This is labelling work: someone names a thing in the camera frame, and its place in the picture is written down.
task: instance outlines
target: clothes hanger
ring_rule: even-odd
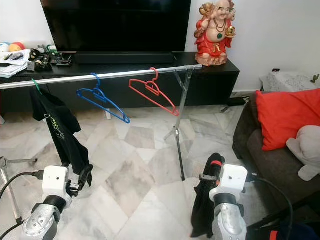
[[[159,77],[159,72],[157,69],[155,69],[154,67],[151,67],[150,70],[155,71],[155,78],[153,78],[151,81],[142,81],[139,79],[130,79],[129,80],[129,88],[131,88],[132,90],[134,90],[135,92],[137,92],[138,94],[140,94],[141,96],[143,96],[144,98],[146,98],[147,100],[149,100],[150,102],[154,103],[155,105],[157,105],[158,107],[166,110],[167,112],[171,113],[174,116],[179,116],[179,110],[177,109],[177,107],[173,104],[173,102],[170,100],[170,98],[168,98],[162,91],[160,91],[158,85],[155,83],[156,80],[158,80]],[[135,89],[132,86],[133,82],[138,82],[138,83],[142,83],[145,85],[145,88],[150,91],[151,93],[153,93],[156,96],[162,96],[164,97],[169,103],[170,105],[173,107],[172,110],[166,108],[165,106],[162,106],[160,103],[152,100],[151,98],[149,98],[148,96],[146,96],[145,94],[143,94],[142,92],[140,92],[139,90]]]
[[[39,91],[39,93],[40,93],[41,95],[43,95],[42,92],[41,92],[41,90],[40,90],[39,84],[38,84],[33,78],[31,78],[31,80],[32,80],[32,82],[34,83],[36,89]]]
[[[100,89],[100,78],[98,77],[98,75],[96,75],[95,73],[91,73],[91,75],[95,76],[95,78],[97,80],[97,84],[96,84],[95,88],[94,89],[88,89],[88,88],[78,89],[76,91],[76,94],[78,95],[78,97],[80,97],[84,100],[87,100],[89,103],[91,103],[91,104],[97,106],[98,108],[101,108],[102,110],[110,113],[111,115],[115,116],[116,118],[120,119],[121,121],[125,122],[126,124],[129,124],[130,118],[113,101],[111,101],[109,98],[107,98],[106,95],[104,94],[104,92]],[[109,109],[103,107],[99,103],[96,103],[96,102],[92,101],[91,99],[83,96],[83,92],[92,93],[93,96],[96,99],[100,100],[101,102],[112,104],[122,115],[119,116],[119,115],[111,112]]]

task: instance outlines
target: necklace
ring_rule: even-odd
[[[214,21],[214,24],[215,24],[215,26],[216,26],[216,30],[219,32],[219,34],[218,34],[218,39],[221,39],[222,37],[223,37],[223,35],[221,34],[221,33],[223,33],[224,31],[225,31],[225,29],[226,29],[226,20],[224,20],[224,23],[223,23],[223,25],[222,26],[219,26],[218,25],[218,23],[217,23],[217,21],[215,20],[215,19],[213,19],[213,21]]]

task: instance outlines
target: white tablecloth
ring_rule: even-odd
[[[320,79],[316,84],[310,82],[312,76],[300,72],[270,72],[260,77],[266,92],[299,92],[320,88]]]

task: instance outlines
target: green hanger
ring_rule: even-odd
[[[32,82],[34,83],[36,89],[39,91],[39,93],[40,93],[41,95],[43,95],[42,92],[40,91],[39,84],[38,84],[33,78],[31,78],[31,80],[32,80]]]

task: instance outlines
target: paper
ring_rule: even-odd
[[[19,60],[5,60],[6,56],[10,54],[23,53],[23,58]],[[13,64],[22,66],[26,64],[30,56],[30,49],[25,49],[21,51],[3,51],[0,52],[0,63],[1,64]]]
[[[0,77],[6,78],[6,79],[11,78],[13,75],[16,75],[22,70],[25,70],[27,67],[28,67],[28,62],[26,62],[22,66],[10,65],[7,67],[0,67]]]

